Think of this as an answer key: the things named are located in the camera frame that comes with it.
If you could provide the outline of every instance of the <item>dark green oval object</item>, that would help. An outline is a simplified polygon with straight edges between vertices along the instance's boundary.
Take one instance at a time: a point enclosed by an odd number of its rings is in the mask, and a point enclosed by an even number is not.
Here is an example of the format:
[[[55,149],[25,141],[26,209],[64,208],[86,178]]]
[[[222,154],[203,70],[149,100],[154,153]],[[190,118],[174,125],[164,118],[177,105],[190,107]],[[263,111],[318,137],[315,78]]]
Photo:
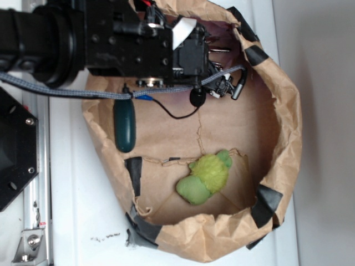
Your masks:
[[[135,146],[135,112],[132,100],[115,100],[113,107],[116,147],[130,152]]]

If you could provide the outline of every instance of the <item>green plush toy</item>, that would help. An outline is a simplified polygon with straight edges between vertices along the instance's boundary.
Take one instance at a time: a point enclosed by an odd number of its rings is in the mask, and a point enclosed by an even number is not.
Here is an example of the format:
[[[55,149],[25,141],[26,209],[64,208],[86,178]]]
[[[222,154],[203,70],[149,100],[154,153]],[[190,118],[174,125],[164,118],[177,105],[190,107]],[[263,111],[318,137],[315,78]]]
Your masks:
[[[193,205],[205,203],[227,183],[232,159],[227,150],[207,154],[189,164],[191,174],[176,184],[177,192]]]

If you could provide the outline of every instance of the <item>white wall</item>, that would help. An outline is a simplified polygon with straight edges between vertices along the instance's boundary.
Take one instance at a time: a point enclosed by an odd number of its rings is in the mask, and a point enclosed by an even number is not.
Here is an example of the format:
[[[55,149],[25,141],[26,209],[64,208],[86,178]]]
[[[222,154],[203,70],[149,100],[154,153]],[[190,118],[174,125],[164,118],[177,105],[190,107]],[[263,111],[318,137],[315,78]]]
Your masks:
[[[355,1],[273,5],[280,64],[302,99],[300,263],[355,265]]]

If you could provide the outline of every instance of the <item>wire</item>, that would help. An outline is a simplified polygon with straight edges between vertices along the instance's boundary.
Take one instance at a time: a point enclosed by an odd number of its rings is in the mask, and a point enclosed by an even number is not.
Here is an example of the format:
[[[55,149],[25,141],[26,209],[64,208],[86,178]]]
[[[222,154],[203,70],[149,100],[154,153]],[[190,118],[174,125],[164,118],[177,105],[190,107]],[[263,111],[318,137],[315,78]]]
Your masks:
[[[202,85],[206,85],[211,81],[227,74],[237,71],[239,69],[246,70],[243,65],[237,65],[230,69],[218,72],[206,79],[204,79],[201,83]],[[6,72],[0,71],[0,80],[10,85],[16,86],[20,89],[29,91],[31,93],[42,94],[46,96],[52,97],[61,97],[61,98],[81,98],[81,99],[114,99],[114,100],[128,100],[131,98],[137,98],[143,95],[157,94],[157,93],[180,93],[183,91],[188,91],[193,89],[193,86],[177,86],[172,88],[165,89],[144,89],[140,91],[133,92],[132,95],[128,93],[110,93],[107,91],[92,91],[92,90],[69,90],[69,89],[50,89],[46,86],[34,84],[27,82],[23,79],[16,78],[7,74]]]
[[[150,1],[148,1],[148,0],[141,0],[143,3],[145,3],[148,7],[150,7],[151,6],[151,3],[150,3]]]
[[[154,98],[152,99],[152,101],[155,102],[155,103],[157,103],[157,104],[159,104],[160,107],[163,108],[164,111],[166,111],[167,114],[170,115],[170,116],[171,116],[172,118],[174,118],[174,119],[184,119],[184,118],[188,118],[188,117],[190,117],[191,115],[194,115],[194,114],[199,110],[199,108],[200,108],[200,106],[197,107],[191,114],[188,114],[188,115],[185,115],[185,116],[175,116],[175,115],[173,115],[160,101],[155,100]]]

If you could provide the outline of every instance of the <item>white table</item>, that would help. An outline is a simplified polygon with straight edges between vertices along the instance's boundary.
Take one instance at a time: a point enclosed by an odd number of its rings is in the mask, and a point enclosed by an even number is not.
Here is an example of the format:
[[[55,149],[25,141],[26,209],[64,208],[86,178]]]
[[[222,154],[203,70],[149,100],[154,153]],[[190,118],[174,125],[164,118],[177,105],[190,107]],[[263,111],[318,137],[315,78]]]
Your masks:
[[[265,51],[278,61],[271,0],[215,2],[238,8]],[[72,88],[83,88],[86,76],[81,73]],[[199,264],[158,250],[125,245],[128,223],[95,153],[80,100],[50,100],[50,157],[56,266]],[[242,248],[209,265],[297,266],[294,215],[291,201],[284,225],[255,249]]]

